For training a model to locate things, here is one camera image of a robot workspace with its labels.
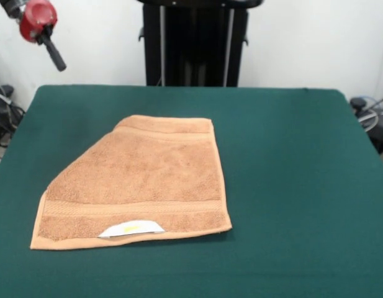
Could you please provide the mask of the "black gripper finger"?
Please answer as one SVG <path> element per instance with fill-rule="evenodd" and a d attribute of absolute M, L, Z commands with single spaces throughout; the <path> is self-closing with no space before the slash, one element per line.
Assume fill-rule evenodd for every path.
<path fill-rule="evenodd" d="M 60 52 L 56 49 L 56 46 L 51 40 L 52 33 L 52 26 L 44 26 L 41 33 L 37 36 L 37 43 L 38 45 L 45 46 L 57 70 L 62 72 L 66 70 L 66 63 L 64 62 L 63 58 L 60 55 Z"/>

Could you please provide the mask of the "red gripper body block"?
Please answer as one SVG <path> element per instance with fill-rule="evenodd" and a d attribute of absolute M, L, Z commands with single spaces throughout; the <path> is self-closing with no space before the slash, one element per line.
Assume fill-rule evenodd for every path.
<path fill-rule="evenodd" d="M 50 39 L 57 21 L 56 9 L 50 1 L 28 1 L 19 24 L 20 34 L 28 42 L 44 43 Z"/>

